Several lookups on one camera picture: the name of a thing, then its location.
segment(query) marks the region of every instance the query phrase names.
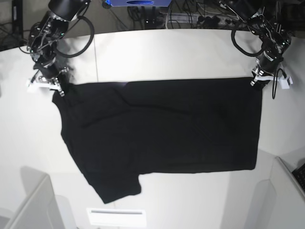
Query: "black clothing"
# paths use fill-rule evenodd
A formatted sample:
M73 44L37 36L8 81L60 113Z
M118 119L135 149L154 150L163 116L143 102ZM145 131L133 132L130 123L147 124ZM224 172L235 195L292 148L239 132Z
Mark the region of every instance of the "black clothing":
M251 78L88 83L54 94L62 138L104 203L139 174L254 169L262 92Z

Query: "black cable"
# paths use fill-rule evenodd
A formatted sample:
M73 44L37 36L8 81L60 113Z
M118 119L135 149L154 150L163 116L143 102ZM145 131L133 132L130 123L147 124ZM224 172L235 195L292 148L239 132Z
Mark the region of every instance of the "black cable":
M90 28L90 38L89 38L88 43L85 45L85 47L82 50L80 50L79 52L77 52L75 54L65 54L65 53L62 53L55 46L54 47L54 52L57 55L62 56L64 58L73 58L73 57L79 56L79 55L83 54L89 48L90 44L92 43L93 38L94 38L94 26L93 26L92 22L88 18L86 18L84 16L78 16L78 19L85 21L88 24L89 28Z
M188 12L188 9L186 9L185 5L186 5L186 2L184 1L183 5L182 5L183 12L185 12L187 14L187 17L188 17L188 20L189 20L189 24L191 25L191 28L193 28L192 24L191 24L190 14Z
M220 9L220 6L218 6L216 3L214 3L213 0L211 0L210 2L213 3L215 6L217 6L217 9L218 9L223 15L227 16L228 18L230 18L231 20L233 20L233 21L235 21L235 22L240 22L240 23L242 23L243 25L246 25L246 26L250 27L252 30L254 30L254 31L257 32L258 34L264 36L266 39L269 39L269 40L272 42L271 38L269 38L266 34L262 33L260 30L254 28L254 27L248 25L247 23L245 23L245 22L243 22L243 21L240 21L240 20L234 18L232 15L229 15L228 13L222 11L222 10Z
M87 7L85 8L84 13L83 13L81 16L84 16L84 15L85 15L85 13L87 12L87 10L88 10L88 8L89 8L89 5L90 5L90 4L87 5ZM78 16L78 20L75 22L75 24L72 25L71 28L69 28L69 29L65 32L65 34L64 34L63 36L61 36L59 39L63 38L69 31L71 31L71 30L77 25L77 23L81 20L81 19L80 19L81 16Z
M191 28L193 28L194 25L193 25L193 17L192 17L191 8L190 8L189 4L187 3L187 0L185 0L184 2L185 2L185 4L187 5L187 8L188 8L188 10L189 10L189 12L190 12L190 17L191 17Z
M250 57L256 57L256 56L259 56L260 54L262 54L265 50L266 50L266 48L267 48L267 42L266 41L263 41L263 44L262 44L262 48L261 48L261 50L260 51L258 51L257 53L249 53L249 52L246 52L244 49L242 49L242 47L240 47L238 44L237 44L237 42L236 42L236 40L235 40L235 34L236 34L236 31L237 31L237 29L238 29L238 27L240 26L240 24L241 24L241 21L238 21L235 25L234 25L234 27L233 27L233 29L232 29L232 32L231 32L231 40L232 40L232 43L233 43L233 45L235 46L235 48L237 48L240 52L242 52L244 55L246 55L246 56L250 56Z
M14 39L16 40L16 42L17 42L17 44L18 44L18 48L20 49L21 52L23 52L23 53L25 53L25 54L30 54L29 52L25 52L24 50L22 50L21 47L20 47L20 41L23 40L23 41L26 41L26 42L27 42L26 39L19 39L19 38L15 37L15 35L14 35L13 33L7 32L6 30L4 30L4 29L1 28L1 27L0 27L0 30L2 30L3 32L5 32L5 33L7 34L7 36L11 36L12 38L14 38ZM3 40L1 41L1 44L4 42L4 40L7 38L7 36L3 38Z
M127 12L129 17L132 19L133 24L134 24L134 28L135 29L135 22L139 22L141 29L143 29L143 25L142 25L142 16L140 14L140 11L138 9L138 7L136 6L128 6L127 7Z
M180 13L182 13L182 10L181 10L179 4L177 3L177 1L175 1L175 3L176 3L176 5L177 5L177 8L178 8L178 10L180 11Z
M279 68L279 69L276 71L276 73L273 75L273 84L272 84L272 98L273 98L273 99L275 99L276 88L277 88L277 80L278 80L278 74L279 74L280 71L282 72L284 78L285 78L285 79L287 78L286 72L285 72L283 69L281 69L281 68Z
M7 25L7 24L12 24L12 22L2 23L2 24L0 24L0 26L4 26L4 25Z
M180 25L180 23L177 20L171 20L171 21L175 21L178 24L179 29L181 29L181 25Z
M4 41L9 37L9 35L7 34L6 36L3 37L3 39L0 42L0 47L2 46L2 44L4 43Z
M198 12L198 13L200 14L200 16L203 16L203 15L201 14L200 10L199 10L198 5L199 5L198 2L196 2L196 12Z
M170 8L170 11L171 11L171 12L170 12L170 20L171 20L171 26L172 26L172 29L173 29L173 21L172 21L172 11L173 11L173 10L172 10L172 8Z
M9 35L9 36L15 38L16 40L19 40L19 41L22 41L22 40L23 40L23 41L25 41L25 42L28 41L28 40L26 40L26 39L19 39L19 38L15 37L15 35L14 35L13 33L8 32L8 31L4 30L4 29L1 28L1 27L0 27L0 30L3 31L3 32L5 32L7 35Z
M129 31L129 28L121 21L121 19L112 11L112 9L109 9L109 12L112 13L112 15Z

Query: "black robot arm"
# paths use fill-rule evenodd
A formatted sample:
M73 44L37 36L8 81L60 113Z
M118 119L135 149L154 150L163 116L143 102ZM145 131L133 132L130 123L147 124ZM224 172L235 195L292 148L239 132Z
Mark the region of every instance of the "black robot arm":
M42 76L31 79L30 85L36 87L49 87L65 95L65 82L67 81L68 67L60 66L57 57L72 58L81 55L90 46L94 38L94 26L84 17L90 0L51 0L49 11L41 20L34 24L30 30L28 51L35 62L34 69L41 72ZM58 50L58 40L62 39L69 29L71 20L83 20L90 28L90 38L86 46L75 54L65 54Z
M266 76L276 75L280 62L284 60L283 54L291 44L291 37L274 16L264 12L262 0L223 0L221 3L240 19L232 29L231 39L243 54L256 57L257 65L252 70L254 78L251 85L262 90L270 81L266 80L269 79ZM241 24L262 40L262 47L256 53L246 52L237 44L235 33Z

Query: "wire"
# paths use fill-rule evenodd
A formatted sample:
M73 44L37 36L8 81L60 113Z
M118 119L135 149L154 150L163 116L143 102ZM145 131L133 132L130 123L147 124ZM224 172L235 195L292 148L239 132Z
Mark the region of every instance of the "wire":
M65 54L65 53L60 52L60 51L57 49L57 47L54 47L54 52L55 52L57 55L62 56L62 57L64 57L64 58L73 58L73 57L77 57L77 56L83 54L83 53L89 48L89 46L91 45L91 43L92 43L92 41L93 41L93 38L94 38L94 26L93 26L92 22L91 22L88 18L86 18L86 17L84 17L84 16L78 16L78 19L79 19L79 20L84 20L84 21L88 24L88 26L89 26L89 28L90 28L90 38L89 38L88 43L85 45L85 47L84 47L82 50L80 50L79 52L77 52L77 53L75 53L75 54Z
M257 32L258 34L260 34L260 35L264 36L265 38L269 39L270 41L272 41L267 35L265 35L265 34L262 33L261 31L259 31L258 29L256 29L256 28L254 28L254 27L248 25L247 23L245 23L245 22L243 22L243 21L237 20L237 19L234 18L233 16L228 15L227 13L225 13L225 12L223 12L223 11L221 11L221 10L219 10L219 11L222 12L223 15L225 15L225 16L227 16L228 18L234 20L235 22L240 22L241 24L244 24L244 25L250 27L252 30L254 30L255 32Z
M4 25L7 25L7 24L12 24L12 22L2 23L2 24L0 24L0 26L4 26Z
M126 28L127 31L129 31L129 28L121 21L121 19L112 11L112 9L109 9L109 12Z
M190 6L189 4L187 3L187 0L184 1L184 3L187 5L187 8L190 12L190 15L189 15L189 23L191 24L191 28L194 28L194 25L193 25L193 17L192 17L192 12L191 12L191 9L190 9Z
M280 71L282 72L282 74L283 74L285 79L287 77L286 72L282 68L277 69L276 73L273 75L272 99L275 99L275 94L276 94L276 89L277 89L278 74L279 74Z
M87 7L84 8L85 11L83 12L83 14L82 14L81 16L84 16L84 14L87 12L87 10L88 10L88 8L89 8L89 5L90 5L90 4L88 4ZM53 40L53 41L49 41L47 44L41 46L36 52L39 52L40 50L44 49L45 47L47 47L47 46L49 46L49 45L52 45L54 42L57 42L58 40L60 40L61 38L63 38L69 31L71 31L71 30L77 25L77 23L78 23L79 21L80 21L80 19L78 18L78 20L75 22L75 24L72 25L71 28L69 28L63 35L61 35L59 38L57 38L57 39L55 39L55 40ZM40 22L35 23L35 24L32 26L31 30L34 29L34 28L35 28L35 25L38 25L39 23L40 23Z
M171 14L171 12L172 12L172 7L173 7L173 4L171 4L170 5L170 7L169 7L169 9L168 9L168 12L167 12L167 14L166 14L166 20L165 20L165 27L166 27L166 29L168 30L168 16Z
M0 30L3 31L3 32L5 32L7 35L9 35L9 36L15 38L16 40L25 41L25 42L28 41L28 40L26 40L26 39L19 39L19 38L15 37L15 35L14 35L13 33L8 32L8 31L6 31L5 29L3 29L3 28L1 28L1 27L0 27Z
M263 41L261 50L258 51L258 52L256 52L256 53L249 53L249 52L246 52L244 49L242 49L242 47L240 47L240 46L237 44L237 42L236 42L236 40L235 40L235 34L236 34L236 31L237 31L237 29L238 29L238 27L239 27L240 25L241 25L241 22L238 21L238 22L234 25L234 27L233 27L233 29L232 29L232 32L231 32L231 40L232 40L232 43L233 43L233 45L235 46L235 48L237 48L237 49L238 49L240 52L242 52L244 55L250 56L250 57L256 57L256 56L259 56L260 54L262 54L262 53L266 50L266 48L267 48L267 46L268 46L268 44L267 44L266 41Z
M218 10L219 12L211 12L211 11L207 11L207 10L205 9L205 3L197 2L197 4L199 5L199 7L200 7L205 13L209 13L209 14L218 14L219 12L221 12L223 15L229 16L229 15L226 14L225 12L221 11L221 10L219 9L219 6L217 6L217 10Z
M4 30L1 27L0 27L0 30L7 34L7 36L4 37L3 40L1 41L1 45L3 44L4 40L7 39L8 36L11 36L12 38L14 38L16 40L16 42L18 44L18 48L20 49L21 52L23 52L25 54L30 54L29 52L25 52L24 50L22 50L21 47L20 47L20 41L28 42L26 39L19 39L19 38L15 37L15 35L13 33L7 32L6 30Z
M178 10L180 11L180 13L182 13L182 10L181 10L179 4L177 3L177 1L175 1L175 3L176 3L176 5L177 5L177 8L178 8Z
M200 6L198 5L198 2L196 2L196 12L198 12L200 14L200 16L203 16L200 12L200 10L198 9L198 7L200 8Z
M181 25L180 25L179 21L177 21L177 20L171 20L170 22L172 22L172 21L176 22L176 23L178 24L178 26L179 26L179 29L181 29Z
M136 6L128 6L127 12L129 17L133 20L133 29L135 29L135 22L139 22L141 29L143 29L142 16L140 14L139 8Z

